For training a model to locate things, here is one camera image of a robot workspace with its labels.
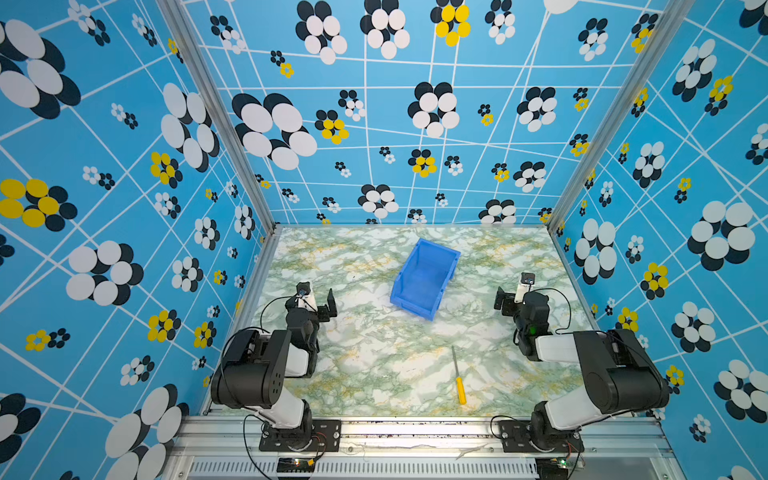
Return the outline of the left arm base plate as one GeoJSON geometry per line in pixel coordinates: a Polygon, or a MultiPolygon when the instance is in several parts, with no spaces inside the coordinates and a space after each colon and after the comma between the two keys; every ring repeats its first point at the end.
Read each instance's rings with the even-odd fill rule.
{"type": "Polygon", "coordinates": [[[315,419],[294,429],[276,429],[266,426],[258,446],[261,452],[323,453],[338,452],[342,434],[342,421],[315,419]]]}

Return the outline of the yellow handle screwdriver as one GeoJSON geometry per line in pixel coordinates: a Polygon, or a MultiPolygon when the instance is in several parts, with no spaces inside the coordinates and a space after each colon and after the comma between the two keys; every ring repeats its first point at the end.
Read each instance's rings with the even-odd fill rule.
{"type": "Polygon", "coordinates": [[[466,391],[463,383],[463,378],[461,376],[461,372],[458,366],[458,359],[457,359],[456,349],[454,346],[451,347],[451,354],[452,354],[452,361],[455,369],[455,381],[456,381],[458,402],[460,405],[466,405],[467,404],[466,391]]]}

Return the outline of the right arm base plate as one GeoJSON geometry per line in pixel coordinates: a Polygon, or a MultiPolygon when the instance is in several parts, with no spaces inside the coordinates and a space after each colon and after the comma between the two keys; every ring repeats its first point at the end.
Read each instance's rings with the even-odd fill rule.
{"type": "Polygon", "coordinates": [[[505,453],[566,454],[583,453],[584,444],[574,430],[559,431],[530,421],[501,420],[494,426],[505,453]]]}

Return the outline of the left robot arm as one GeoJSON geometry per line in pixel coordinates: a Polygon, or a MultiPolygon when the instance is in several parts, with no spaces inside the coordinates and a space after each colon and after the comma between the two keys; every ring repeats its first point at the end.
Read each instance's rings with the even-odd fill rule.
{"type": "Polygon", "coordinates": [[[335,297],[329,292],[326,303],[318,305],[310,284],[303,282],[285,307],[285,328],[247,327],[230,337],[210,383],[212,402],[246,410],[261,421],[263,452],[336,451],[331,441],[339,435],[340,422],[315,420],[309,402],[285,387],[288,379],[313,376],[320,327],[338,315],[335,297]]]}

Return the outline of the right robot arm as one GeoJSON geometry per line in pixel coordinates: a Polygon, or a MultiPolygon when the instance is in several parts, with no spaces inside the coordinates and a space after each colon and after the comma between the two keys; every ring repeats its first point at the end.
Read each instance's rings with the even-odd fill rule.
{"type": "Polygon", "coordinates": [[[534,407],[527,432],[535,448],[553,450],[585,426],[668,405],[667,381],[631,331],[552,333],[549,297],[539,291],[498,289],[494,308],[514,320],[514,342],[528,360],[574,364],[581,372],[580,387],[534,407]]]}

